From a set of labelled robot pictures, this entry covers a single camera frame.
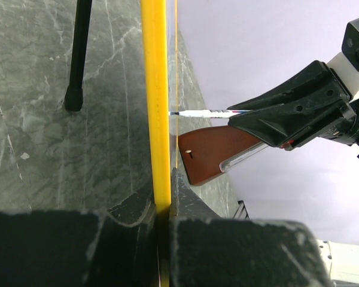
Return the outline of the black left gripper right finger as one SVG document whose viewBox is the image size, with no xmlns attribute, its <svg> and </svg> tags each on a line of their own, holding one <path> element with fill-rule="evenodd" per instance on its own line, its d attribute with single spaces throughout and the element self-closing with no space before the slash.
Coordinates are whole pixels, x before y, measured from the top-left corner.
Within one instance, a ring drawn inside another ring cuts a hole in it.
<svg viewBox="0 0 359 287">
<path fill-rule="evenodd" d="M 331 286 L 318 245 L 293 221 L 218 216 L 172 171 L 172 286 Z"/>
</svg>

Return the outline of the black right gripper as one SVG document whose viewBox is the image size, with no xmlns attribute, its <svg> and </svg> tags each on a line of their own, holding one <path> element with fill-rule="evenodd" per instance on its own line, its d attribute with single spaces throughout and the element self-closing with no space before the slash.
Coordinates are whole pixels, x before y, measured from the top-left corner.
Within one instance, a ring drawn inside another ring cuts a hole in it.
<svg viewBox="0 0 359 287">
<path fill-rule="evenodd" d="M 328 66 L 314 60 L 300 72 L 260 96 L 228 110 L 251 110 L 233 116 L 229 126 L 272 147 L 295 149 L 315 138 L 352 145 L 358 138 L 358 115 L 350 94 L 330 78 Z"/>
</svg>

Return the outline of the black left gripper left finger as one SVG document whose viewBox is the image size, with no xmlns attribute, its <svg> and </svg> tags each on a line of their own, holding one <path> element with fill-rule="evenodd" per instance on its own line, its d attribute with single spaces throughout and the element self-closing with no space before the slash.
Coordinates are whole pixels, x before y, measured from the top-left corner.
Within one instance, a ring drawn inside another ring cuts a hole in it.
<svg viewBox="0 0 359 287">
<path fill-rule="evenodd" d="M 155 206 L 0 211 L 0 286 L 153 286 Z"/>
</svg>

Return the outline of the white rainbow whiteboard marker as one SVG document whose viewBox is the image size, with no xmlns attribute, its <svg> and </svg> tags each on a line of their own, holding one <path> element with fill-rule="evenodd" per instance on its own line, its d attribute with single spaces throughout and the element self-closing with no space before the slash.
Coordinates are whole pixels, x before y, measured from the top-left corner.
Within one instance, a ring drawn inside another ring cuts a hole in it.
<svg viewBox="0 0 359 287">
<path fill-rule="evenodd" d="M 251 110 L 211 110 L 211 109 L 202 109 L 202 110 L 183 110 L 183 111 L 169 111 L 169 116 L 178 116 L 185 118 L 216 118 L 216 119 L 226 119 L 231 118 L 235 115 L 242 115 L 251 112 Z"/>
</svg>

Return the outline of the orange framed whiteboard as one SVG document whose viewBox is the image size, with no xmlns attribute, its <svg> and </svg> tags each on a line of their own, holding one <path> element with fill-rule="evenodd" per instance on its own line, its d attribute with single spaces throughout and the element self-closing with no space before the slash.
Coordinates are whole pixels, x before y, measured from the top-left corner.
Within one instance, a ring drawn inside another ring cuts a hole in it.
<svg viewBox="0 0 359 287">
<path fill-rule="evenodd" d="M 145 84 L 160 286 L 170 285 L 169 211 L 171 145 L 169 134 L 170 40 L 177 40 L 177 1 L 141 1 Z"/>
</svg>

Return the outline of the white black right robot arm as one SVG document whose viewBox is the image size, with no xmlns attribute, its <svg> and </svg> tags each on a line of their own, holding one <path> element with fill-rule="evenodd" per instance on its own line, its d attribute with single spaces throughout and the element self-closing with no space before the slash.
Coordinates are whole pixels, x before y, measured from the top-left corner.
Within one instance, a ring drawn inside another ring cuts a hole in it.
<svg viewBox="0 0 359 287">
<path fill-rule="evenodd" d="M 245 113 L 228 125 L 286 151 L 315 138 L 359 146 L 359 100 L 353 98 L 333 68 L 314 60 L 275 88 L 230 106 Z"/>
</svg>

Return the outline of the brown whiteboard eraser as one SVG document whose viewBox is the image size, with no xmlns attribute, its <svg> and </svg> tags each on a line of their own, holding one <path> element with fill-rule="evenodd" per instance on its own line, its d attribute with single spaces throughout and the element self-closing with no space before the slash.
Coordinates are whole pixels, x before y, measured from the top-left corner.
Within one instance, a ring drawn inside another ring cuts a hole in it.
<svg viewBox="0 0 359 287">
<path fill-rule="evenodd" d="M 220 176 L 220 164 L 262 143 L 230 126 L 205 127 L 178 137 L 178 148 L 190 185 L 201 186 Z"/>
</svg>

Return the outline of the black perforated music stand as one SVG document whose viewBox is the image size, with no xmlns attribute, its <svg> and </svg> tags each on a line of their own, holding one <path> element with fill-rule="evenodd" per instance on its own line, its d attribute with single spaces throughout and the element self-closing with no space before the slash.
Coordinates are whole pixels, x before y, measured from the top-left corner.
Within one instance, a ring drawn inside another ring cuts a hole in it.
<svg viewBox="0 0 359 287">
<path fill-rule="evenodd" d="M 69 112 L 78 112 L 83 106 L 83 78 L 92 3 L 92 0 L 77 1 L 69 84 L 64 98 L 65 109 Z"/>
</svg>

